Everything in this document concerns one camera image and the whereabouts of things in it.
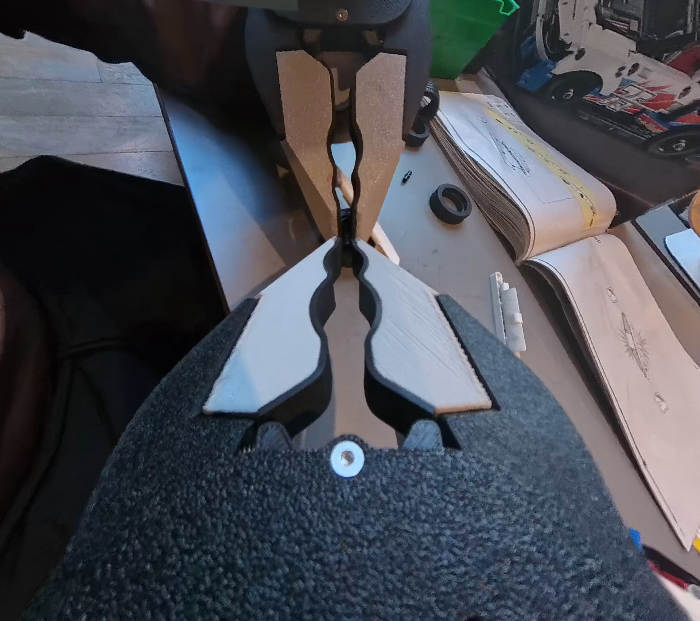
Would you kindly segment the grey desk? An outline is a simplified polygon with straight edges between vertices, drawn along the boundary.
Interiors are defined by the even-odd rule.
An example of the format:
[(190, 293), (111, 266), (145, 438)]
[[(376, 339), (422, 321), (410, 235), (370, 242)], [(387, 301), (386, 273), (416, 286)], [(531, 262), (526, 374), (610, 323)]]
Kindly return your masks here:
[[(181, 176), (199, 219), (211, 275), (224, 311), (257, 295), (319, 245), (291, 174), (281, 173), (275, 136), (260, 138), (215, 123), (187, 103), (155, 89)], [(404, 186), (406, 171), (413, 175)], [(568, 322), (547, 282), (516, 266), (480, 211), (450, 226), (431, 212), (428, 198), (440, 183), (458, 180), (429, 140), (402, 154), (380, 215), (400, 264), (427, 285), (450, 295), (493, 330), (489, 276), (501, 272), (517, 289), (524, 315), (524, 363), (555, 395), (585, 440), (626, 523), (643, 540), (687, 568), (699, 556), (680, 545), (647, 488), (623, 440), (611, 406), (573, 345)], [(369, 411), (363, 396), (363, 332), (358, 283), (343, 272), (336, 311), (326, 325), (335, 376), (330, 408), (308, 431), (308, 445), (353, 433), (373, 445), (392, 445), (393, 432)]]

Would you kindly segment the toy race car box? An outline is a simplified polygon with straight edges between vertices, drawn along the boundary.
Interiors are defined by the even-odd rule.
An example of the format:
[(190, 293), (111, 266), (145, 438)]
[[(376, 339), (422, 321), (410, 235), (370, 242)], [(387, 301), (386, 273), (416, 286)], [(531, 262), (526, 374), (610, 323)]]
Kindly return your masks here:
[(699, 0), (516, 0), (484, 61), (617, 223), (699, 188)]

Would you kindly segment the thick open instruction booklet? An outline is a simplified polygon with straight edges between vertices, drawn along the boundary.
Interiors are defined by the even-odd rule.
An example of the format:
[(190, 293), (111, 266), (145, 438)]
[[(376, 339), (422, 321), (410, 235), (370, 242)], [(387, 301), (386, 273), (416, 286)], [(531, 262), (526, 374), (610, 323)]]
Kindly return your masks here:
[(561, 303), (654, 499), (683, 548), (699, 540), (699, 365), (608, 230), (615, 198), (504, 99), (440, 91), (435, 140), (518, 265)]

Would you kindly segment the white curved toy beam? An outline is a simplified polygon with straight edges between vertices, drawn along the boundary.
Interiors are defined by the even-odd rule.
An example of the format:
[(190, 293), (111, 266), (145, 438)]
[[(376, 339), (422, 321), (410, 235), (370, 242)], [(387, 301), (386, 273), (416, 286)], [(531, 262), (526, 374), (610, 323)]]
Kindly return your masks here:
[[(351, 179), (346, 176), (342, 170), (340, 170), (337, 173), (336, 180), (337, 183), (335, 187), (340, 192), (342, 200), (344, 201), (340, 205), (341, 211), (342, 213), (351, 213), (351, 205), (354, 201), (354, 187)], [(398, 256), (394, 246), (391, 244), (386, 232), (381, 227), (379, 221), (375, 222), (368, 243), (395, 265), (400, 264), (400, 257)]]

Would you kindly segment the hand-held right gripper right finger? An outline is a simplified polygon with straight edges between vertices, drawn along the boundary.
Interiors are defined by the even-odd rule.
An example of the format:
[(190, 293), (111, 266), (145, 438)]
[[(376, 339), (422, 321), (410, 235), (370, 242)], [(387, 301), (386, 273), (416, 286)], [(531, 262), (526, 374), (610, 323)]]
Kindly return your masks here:
[(382, 256), (351, 243), (365, 339), (364, 394), (374, 416), (404, 438), (420, 421), (453, 438), (449, 416), (490, 410), (491, 397), (436, 290)]

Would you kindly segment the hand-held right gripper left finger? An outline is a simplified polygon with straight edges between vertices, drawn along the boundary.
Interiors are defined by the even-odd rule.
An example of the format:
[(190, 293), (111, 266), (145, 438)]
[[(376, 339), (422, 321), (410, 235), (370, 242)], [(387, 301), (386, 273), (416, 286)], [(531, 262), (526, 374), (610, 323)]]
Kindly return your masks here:
[(340, 237), (326, 241), (254, 299), (214, 380), (205, 415), (277, 422), (290, 436), (327, 409), (332, 369), (325, 325), (336, 302)]

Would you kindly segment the white hinged brick assembly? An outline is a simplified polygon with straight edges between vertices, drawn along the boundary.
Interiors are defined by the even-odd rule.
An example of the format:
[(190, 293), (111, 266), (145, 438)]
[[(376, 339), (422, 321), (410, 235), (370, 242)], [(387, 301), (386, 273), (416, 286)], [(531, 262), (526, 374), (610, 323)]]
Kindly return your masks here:
[(494, 315), (494, 335), (516, 357), (526, 351), (524, 320), (520, 312), (517, 289), (508, 284), (500, 272), (489, 277)]

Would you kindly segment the white flat device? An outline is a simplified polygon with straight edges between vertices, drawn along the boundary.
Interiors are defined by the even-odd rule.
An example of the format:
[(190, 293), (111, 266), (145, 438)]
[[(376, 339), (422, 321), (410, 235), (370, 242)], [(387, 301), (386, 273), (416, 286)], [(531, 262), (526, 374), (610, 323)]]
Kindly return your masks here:
[(664, 244), (671, 258), (685, 276), (699, 288), (699, 236), (693, 229), (670, 234)]

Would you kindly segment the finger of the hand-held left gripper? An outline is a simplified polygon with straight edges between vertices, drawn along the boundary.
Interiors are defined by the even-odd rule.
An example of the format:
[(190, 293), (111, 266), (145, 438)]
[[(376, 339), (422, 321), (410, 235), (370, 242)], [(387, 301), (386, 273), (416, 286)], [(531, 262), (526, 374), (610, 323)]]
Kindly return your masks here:
[(368, 239), (396, 172), (403, 143), (406, 56), (379, 53), (355, 74), (354, 237)]
[(276, 64), (285, 155), (320, 235), (338, 237), (336, 167), (330, 153), (335, 115), (330, 70), (304, 50), (278, 51)]

